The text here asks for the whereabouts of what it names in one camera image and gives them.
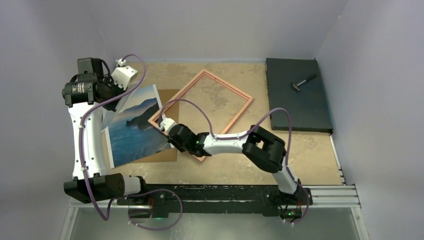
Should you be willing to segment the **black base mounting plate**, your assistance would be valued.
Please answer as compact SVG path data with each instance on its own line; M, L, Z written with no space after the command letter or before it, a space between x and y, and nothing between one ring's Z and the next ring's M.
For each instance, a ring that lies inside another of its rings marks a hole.
M312 193L305 188L313 204ZM119 206L146 206L153 218L170 213L260 214L264 217L300 218L310 205L295 204L280 195L277 185L148 184L147 196L119 198Z

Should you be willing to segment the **pink wooden picture frame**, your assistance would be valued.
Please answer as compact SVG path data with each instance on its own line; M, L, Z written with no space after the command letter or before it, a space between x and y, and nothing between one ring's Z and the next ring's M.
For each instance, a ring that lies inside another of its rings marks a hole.
M210 120L215 135L229 133L254 100L248 93L206 69L202 69L170 99L186 99L199 106ZM174 118L177 123L188 123L192 130L206 131L208 124L202 122L205 119L202 114L182 100L163 103L163 116L172 118L171 111L179 105L178 118Z

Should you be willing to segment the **seascape photo print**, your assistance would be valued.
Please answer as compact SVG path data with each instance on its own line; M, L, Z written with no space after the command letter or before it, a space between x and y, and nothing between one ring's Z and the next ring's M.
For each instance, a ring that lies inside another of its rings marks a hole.
M110 167L175 162L176 149L148 122L162 107L156 85L138 87L122 100L120 110L108 113L108 123L102 126L103 147Z

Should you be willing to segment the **small hammer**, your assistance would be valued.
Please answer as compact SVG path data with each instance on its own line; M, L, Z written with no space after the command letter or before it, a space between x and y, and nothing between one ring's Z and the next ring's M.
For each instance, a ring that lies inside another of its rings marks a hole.
M294 90L296 90L297 92L299 92L301 90L300 89L300 86L301 85L303 85L306 82L309 82L309 81L315 79L317 77L317 75L318 75L317 73L313 73L313 74L307 76L305 79L303 79L300 82L292 82L291 85L292 85L292 87L293 87Z

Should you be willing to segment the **black flat board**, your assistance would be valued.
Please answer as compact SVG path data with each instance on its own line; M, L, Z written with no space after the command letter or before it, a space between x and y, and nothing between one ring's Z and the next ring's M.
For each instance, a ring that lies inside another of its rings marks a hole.
M317 77L300 86L292 87L311 74ZM291 122L283 111L270 115L272 130L318 132L332 134L333 122L318 62L315 59L267 58L265 75L270 110L284 108L290 114Z

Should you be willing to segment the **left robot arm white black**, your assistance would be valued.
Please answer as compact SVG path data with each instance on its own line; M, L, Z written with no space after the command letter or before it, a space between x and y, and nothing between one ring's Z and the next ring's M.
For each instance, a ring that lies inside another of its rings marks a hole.
M63 184L64 192L84 204L124 196L138 205L146 203L149 191L140 176L109 173L102 145L102 126L108 113L117 113L126 97L135 90L129 83L137 70L123 57L111 71L100 58L77 60L78 73L62 89L64 103L72 121L75 160L72 180Z

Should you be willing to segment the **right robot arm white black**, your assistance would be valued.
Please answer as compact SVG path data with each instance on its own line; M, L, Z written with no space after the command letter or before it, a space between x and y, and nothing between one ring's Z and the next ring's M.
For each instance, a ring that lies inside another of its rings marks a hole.
M260 126L240 133L212 135L210 132L194 133L184 124L164 128L168 142L180 152L197 158L220 154L241 154L257 168L273 176L282 200L288 204L312 203L310 194L288 165L289 152L281 138Z

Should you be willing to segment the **aluminium rail frame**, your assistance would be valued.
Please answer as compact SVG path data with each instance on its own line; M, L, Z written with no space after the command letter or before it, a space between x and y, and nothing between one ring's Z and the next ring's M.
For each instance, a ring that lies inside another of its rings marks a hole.
M100 211L100 202L120 206L139 206L142 213L165 218L169 213L261 214L280 217L285 224L296 225L312 207L350 208L354 221L360 220L361 204L354 186L307 188L289 168L290 141L265 130L259 123L240 133L215 134L212 130L193 133L186 125L165 117L175 102L204 75L198 73L175 96L154 111L148 124L165 136L180 152L205 158L218 154L241 154L260 170L271 174L275 185L148 184L141 176L110 174L104 163L101 126L106 111L117 112L124 98L136 90L129 83L137 71L124 58L111 71L99 58L77 61L78 74L65 84L62 96L72 119L75 165L72 180L64 192L73 199L92 204Z

